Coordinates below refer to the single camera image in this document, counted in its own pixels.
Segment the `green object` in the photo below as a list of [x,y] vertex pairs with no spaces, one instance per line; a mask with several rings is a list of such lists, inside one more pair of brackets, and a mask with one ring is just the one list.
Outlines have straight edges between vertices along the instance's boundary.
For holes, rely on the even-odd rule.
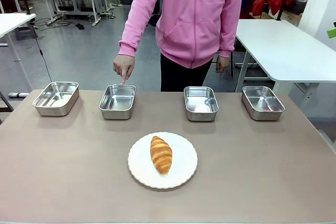
[[336,22],[334,23],[335,27],[327,31],[329,38],[335,38],[336,37]]

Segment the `empty metal container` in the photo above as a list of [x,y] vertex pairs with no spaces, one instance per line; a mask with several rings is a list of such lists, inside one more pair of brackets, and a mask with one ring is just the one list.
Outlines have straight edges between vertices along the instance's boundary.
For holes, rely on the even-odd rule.
[[126,120],[132,115],[136,87],[132,85],[110,85],[106,88],[99,108],[105,119]]
[[243,87],[241,100],[256,121],[276,121],[285,107],[268,87]]
[[218,104],[211,88],[186,87],[184,100],[188,120],[203,122],[215,120]]
[[35,99],[33,106],[43,116],[65,116],[79,97],[78,83],[55,81]]

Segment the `hand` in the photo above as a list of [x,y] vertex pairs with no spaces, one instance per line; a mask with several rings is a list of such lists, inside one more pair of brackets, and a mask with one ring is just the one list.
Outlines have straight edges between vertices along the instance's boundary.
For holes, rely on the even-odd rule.
[[134,69],[135,58],[128,55],[117,55],[113,61],[113,70],[121,76],[121,84],[131,76]]
[[230,59],[229,58],[224,58],[224,57],[218,56],[216,73],[224,73],[226,67],[229,64],[230,64]]

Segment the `bread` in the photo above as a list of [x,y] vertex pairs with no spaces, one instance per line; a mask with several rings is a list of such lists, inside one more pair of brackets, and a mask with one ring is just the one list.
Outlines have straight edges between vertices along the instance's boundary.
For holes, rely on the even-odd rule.
[[156,170],[162,175],[167,175],[172,166],[173,152],[169,145],[158,136],[152,139],[151,157]]

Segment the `pink jacket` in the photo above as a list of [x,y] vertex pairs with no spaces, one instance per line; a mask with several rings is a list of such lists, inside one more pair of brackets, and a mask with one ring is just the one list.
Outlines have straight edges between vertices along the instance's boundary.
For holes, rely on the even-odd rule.
[[[242,0],[164,0],[156,25],[161,53],[186,68],[210,61],[220,49],[228,58],[234,41]],[[119,42],[121,55],[134,56],[156,0],[133,0]]]

